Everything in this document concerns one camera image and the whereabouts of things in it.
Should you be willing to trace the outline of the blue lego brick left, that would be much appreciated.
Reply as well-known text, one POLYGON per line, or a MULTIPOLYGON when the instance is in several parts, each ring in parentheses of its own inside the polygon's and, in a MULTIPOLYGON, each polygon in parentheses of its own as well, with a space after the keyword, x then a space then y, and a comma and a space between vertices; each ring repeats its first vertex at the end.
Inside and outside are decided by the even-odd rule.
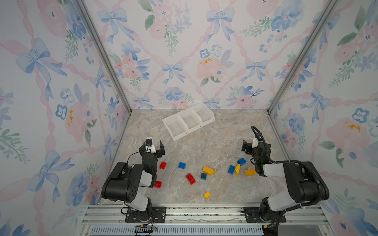
POLYGON ((186 168, 186 163, 180 162, 179 165, 178 165, 178 168, 185 169, 186 168))

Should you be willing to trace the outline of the small red lego brick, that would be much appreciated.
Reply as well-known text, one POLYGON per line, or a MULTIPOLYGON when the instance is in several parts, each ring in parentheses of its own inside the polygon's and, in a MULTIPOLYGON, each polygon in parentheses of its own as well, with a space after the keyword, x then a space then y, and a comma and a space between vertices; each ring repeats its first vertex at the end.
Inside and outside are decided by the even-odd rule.
POLYGON ((162 170, 165 170, 166 166, 167 166, 167 163, 162 161, 159 168, 162 170))

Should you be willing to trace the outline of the small yellow lego brick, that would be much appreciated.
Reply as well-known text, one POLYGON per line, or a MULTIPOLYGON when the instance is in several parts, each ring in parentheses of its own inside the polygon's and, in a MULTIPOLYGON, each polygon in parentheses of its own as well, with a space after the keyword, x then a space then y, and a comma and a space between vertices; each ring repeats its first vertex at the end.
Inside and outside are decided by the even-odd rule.
POLYGON ((206 192, 206 193, 204 194, 204 197, 205 197, 206 199, 208 199, 210 196, 211 196, 211 194, 210 194, 209 192, 206 192))

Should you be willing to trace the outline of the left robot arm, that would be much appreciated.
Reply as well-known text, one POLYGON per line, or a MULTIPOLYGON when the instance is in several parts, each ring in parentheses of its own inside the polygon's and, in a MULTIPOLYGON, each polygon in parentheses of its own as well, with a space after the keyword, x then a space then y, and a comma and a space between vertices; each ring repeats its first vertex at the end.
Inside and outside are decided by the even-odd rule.
POLYGON ((142 195, 140 187, 160 188, 157 180, 158 159, 165 155, 162 142, 156 149, 151 138, 146 139, 137 152, 142 157, 141 164, 118 162, 105 181, 101 197, 113 202, 122 202, 121 214, 127 223, 164 223, 166 207, 154 207, 150 198, 142 195))

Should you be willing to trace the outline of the right aluminium corner post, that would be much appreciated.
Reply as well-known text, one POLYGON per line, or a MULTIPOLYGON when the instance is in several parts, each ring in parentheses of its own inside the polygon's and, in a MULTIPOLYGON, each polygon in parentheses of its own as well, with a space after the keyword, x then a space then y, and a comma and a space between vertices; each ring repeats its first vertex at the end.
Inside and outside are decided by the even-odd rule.
POLYGON ((283 83, 278 89, 278 92, 274 96, 274 99, 270 106, 267 109, 268 115, 271 115, 274 113, 275 108, 278 107, 278 103, 282 95, 284 94, 286 88, 291 83, 291 80, 296 75, 297 71, 300 69, 302 63, 305 61, 307 54, 311 51, 315 41, 318 39, 318 37, 321 35, 321 32, 323 31, 323 28, 329 21, 335 6, 338 4, 337 0, 331 0, 327 1, 325 7, 323 8, 323 11, 321 12, 318 22, 315 24, 315 26, 312 28, 309 34, 308 40, 303 44, 303 47, 298 53, 298 56, 296 60, 294 61, 294 64, 292 66, 292 69, 289 70, 286 78, 283 80, 283 83))

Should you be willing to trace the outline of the blue square lego brick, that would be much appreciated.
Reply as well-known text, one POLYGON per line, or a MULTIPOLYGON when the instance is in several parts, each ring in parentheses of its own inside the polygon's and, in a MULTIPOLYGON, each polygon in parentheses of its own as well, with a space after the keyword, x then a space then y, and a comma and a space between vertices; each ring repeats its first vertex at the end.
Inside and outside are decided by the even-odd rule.
POLYGON ((228 173, 230 174, 230 175, 233 175, 234 174, 234 172, 235 172, 235 166, 233 166, 233 165, 230 165, 229 166, 229 168, 228 168, 228 173))

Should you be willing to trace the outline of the blue tall lego brick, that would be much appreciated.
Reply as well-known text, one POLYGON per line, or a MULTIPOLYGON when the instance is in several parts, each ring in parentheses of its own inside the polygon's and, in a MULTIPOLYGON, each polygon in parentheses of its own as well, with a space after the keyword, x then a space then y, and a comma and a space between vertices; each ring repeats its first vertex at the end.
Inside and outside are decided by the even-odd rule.
POLYGON ((246 164, 246 160, 244 158, 241 158, 237 161, 238 165, 244 165, 246 164))

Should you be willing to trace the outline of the yellow long lego brick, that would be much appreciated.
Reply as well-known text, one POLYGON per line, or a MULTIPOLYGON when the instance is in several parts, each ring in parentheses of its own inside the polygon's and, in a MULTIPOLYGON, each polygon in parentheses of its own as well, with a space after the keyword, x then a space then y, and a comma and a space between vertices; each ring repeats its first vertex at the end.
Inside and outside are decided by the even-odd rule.
POLYGON ((256 170, 255 169, 248 169, 248 170, 245 170, 245 174, 247 177, 249 176, 254 176, 257 174, 256 170))
POLYGON ((207 166, 204 166, 204 168, 203 168, 203 172, 205 173, 205 174, 207 174, 207 175, 213 175, 214 173, 215 173, 215 170, 214 169, 211 169, 211 168, 209 168, 209 167, 207 167, 207 166))

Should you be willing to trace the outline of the red curved lego brick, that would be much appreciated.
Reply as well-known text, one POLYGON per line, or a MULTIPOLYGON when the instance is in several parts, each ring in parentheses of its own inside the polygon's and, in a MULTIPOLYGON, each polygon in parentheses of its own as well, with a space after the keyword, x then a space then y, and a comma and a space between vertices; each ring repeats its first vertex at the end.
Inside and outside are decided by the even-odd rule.
POLYGON ((192 174, 187 174, 187 175, 186 175, 186 179, 189 181, 189 183, 190 183, 191 185, 193 185, 193 184, 196 182, 196 180, 195 180, 195 178, 192 176, 192 174))

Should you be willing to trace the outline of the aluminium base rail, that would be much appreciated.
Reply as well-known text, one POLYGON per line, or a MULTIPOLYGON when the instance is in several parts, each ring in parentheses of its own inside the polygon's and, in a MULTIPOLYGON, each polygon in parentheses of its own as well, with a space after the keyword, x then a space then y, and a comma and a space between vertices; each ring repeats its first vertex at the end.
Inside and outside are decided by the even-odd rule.
MULTIPOLYGON (((160 204, 157 218, 143 226, 126 222, 121 205, 88 207, 78 236, 264 236, 270 223, 244 214, 257 209, 255 203, 160 204)), ((333 236, 319 205, 284 215, 278 227, 280 236, 333 236)))

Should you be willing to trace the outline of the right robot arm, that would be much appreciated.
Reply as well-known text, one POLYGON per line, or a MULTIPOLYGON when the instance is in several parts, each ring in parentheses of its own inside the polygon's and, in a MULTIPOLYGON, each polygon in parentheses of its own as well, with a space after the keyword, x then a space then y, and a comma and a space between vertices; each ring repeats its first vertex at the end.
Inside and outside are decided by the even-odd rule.
POLYGON ((251 155, 257 175, 285 180, 283 191, 265 197, 260 206, 244 207, 241 211, 247 222, 262 221, 265 233, 278 234, 284 215, 290 211, 318 204, 329 198, 330 192, 324 180, 310 161, 270 159, 271 145, 264 140, 255 143, 243 141, 242 151, 251 155))

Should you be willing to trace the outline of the red lego brick near base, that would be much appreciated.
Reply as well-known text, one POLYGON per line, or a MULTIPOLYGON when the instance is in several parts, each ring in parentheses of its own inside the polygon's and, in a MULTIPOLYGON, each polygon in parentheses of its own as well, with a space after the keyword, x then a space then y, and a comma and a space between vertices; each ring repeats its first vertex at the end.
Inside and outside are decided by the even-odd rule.
POLYGON ((161 181, 156 181, 154 184, 154 188, 161 188, 162 182, 161 181))

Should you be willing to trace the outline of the yellow curved lego brick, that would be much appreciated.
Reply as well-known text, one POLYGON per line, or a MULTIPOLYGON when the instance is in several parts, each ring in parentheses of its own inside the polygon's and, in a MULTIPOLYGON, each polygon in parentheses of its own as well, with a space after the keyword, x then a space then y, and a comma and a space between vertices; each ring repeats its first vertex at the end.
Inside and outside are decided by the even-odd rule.
POLYGON ((234 171, 234 173, 235 173, 236 176, 239 175, 239 173, 240 173, 240 168, 241 168, 241 165, 240 165, 240 164, 238 164, 238 165, 235 167, 235 171, 234 171))

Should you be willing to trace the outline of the aluminium corner post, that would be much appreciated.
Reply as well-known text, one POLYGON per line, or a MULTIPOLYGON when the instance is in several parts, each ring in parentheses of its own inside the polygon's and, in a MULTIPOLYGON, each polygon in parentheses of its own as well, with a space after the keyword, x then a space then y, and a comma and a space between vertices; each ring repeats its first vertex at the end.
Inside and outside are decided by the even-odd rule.
POLYGON ((302 63, 305 61, 307 54, 311 51, 315 41, 318 39, 318 37, 321 35, 321 32, 323 31, 323 28, 329 21, 335 6, 338 4, 337 0, 331 0, 327 1, 325 7, 323 8, 323 11, 321 12, 318 22, 315 24, 315 26, 312 28, 309 34, 308 40, 303 44, 303 47, 298 53, 298 56, 296 60, 294 61, 294 64, 292 66, 292 69, 289 70, 286 78, 283 80, 283 83, 278 89, 278 92, 274 96, 274 99, 270 106, 267 109, 268 115, 271 115, 274 113, 275 108, 278 107, 278 103, 282 95, 284 94, 286 88, 291 83, 291 80, 296 75, 297 71, 300 69, 302 63))
POLYGON ((132 109, 130 108, 129 103, 127 102, 126 95, 123 91, 122 85, 118 80, 115 70, 111 65, 111 61, 106 53, 105 47, 101 41, 100 35, 92 21, 92 18, 88 12, 86 4, 82 0, 73 0, 75 7, 78 10, 81 18, 83 19, 84 25, 87 28, 89 35, 94 43, 94 46, 99 54, 101 62, 103 62, 106 71, 108 72, 111 81, 113 82, 116 92, 119 94, 122 104, 125 106, 128 115, 131 115, 132 109))

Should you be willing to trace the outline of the left aluminium corner post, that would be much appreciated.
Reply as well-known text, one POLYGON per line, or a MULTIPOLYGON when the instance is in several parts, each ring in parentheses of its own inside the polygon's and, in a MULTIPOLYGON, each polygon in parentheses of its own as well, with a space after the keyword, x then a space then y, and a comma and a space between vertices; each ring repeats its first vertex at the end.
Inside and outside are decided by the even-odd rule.
POLYGON ((94 46, 99 54, 101 62, 103 62, 106 71, 108 72, 111 81, 113 82, 116 92, 119 94, 122 104, 125 106, 128 115, 131 115, 132 109, 130 108, 129 103, 127 102, 126 95, 123 91, 122 85, 118 80, 115 70, 111 65, 111 61, 106 53, 105 47, 101 41, 100 35, 92 21, 92 18, 88 12, 86 4, 82 0, 73 0, 75 7, 78 10, 81 18, 83 19, 84 25, 87 28, 89 35, 94 43, 94 46))

